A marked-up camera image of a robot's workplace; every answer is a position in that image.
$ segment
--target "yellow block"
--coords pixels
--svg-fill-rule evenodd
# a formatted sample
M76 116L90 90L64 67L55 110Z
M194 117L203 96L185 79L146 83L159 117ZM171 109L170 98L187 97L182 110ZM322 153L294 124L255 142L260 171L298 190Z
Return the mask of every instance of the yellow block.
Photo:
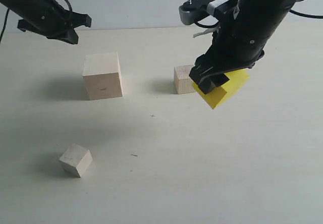
M193 82L193 88L201 95L208 105L211 106L212 109L223 104L236 94L250 77L245 69L228 72L225 73L225 75L230 80L206 95L198 88L197 84Z

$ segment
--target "white wall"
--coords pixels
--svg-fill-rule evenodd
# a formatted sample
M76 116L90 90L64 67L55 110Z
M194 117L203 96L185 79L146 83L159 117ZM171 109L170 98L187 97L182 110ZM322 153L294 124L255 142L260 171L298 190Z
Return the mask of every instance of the white wall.
M186 0L70 0L76 12L93 18L93 29L181 26L178 6ZM323 14L322 0L308 0L295 6L305 13ZM0 25L6 8L0 5ZM7 32L16 31L19 17L10 14ZM289 15L287 20L303 20Z

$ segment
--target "small wooden cube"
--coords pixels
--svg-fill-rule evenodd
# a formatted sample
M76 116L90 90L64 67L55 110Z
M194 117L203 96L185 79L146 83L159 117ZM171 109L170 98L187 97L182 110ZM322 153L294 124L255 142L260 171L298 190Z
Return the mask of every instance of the small wooden cube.
M83 79L90 100L123 96L119 58L116 52L87 55Z
M174 68L174 83L178 94L196 92L192 86L192 79L188 76L193 65L179 66Z
M80 178L90 166L92 156L88 149L77 144L72 144L63 153L59 161L65 171Z

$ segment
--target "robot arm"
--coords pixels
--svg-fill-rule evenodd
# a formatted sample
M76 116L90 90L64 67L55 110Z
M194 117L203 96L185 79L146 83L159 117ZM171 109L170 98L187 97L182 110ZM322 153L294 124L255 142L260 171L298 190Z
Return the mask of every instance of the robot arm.
M65 10L56 0L0 0L0 3L23 18L18 22L18 29L77 44L78 35L74 28L91 27L91 18L73 12L68 0L65 1L69 10Z
M203 94L229 81L227 72L252 68L294 4L301 0L189 0L180 6L181 21L213 31L212 45L197 58L191 79ZM212 26L198 22L217 18Z

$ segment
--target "table surface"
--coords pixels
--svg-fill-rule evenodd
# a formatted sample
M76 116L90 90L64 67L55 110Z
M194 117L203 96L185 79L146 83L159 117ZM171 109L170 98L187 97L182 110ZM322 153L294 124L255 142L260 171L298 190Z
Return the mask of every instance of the table surface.
M173 85L210 46L198 31L6 34L0 223L322 223L323 23L282 24L215 110ZM87 100L85 56L115 51L124 97ZM81 179L58 162L71 143L94 159Z

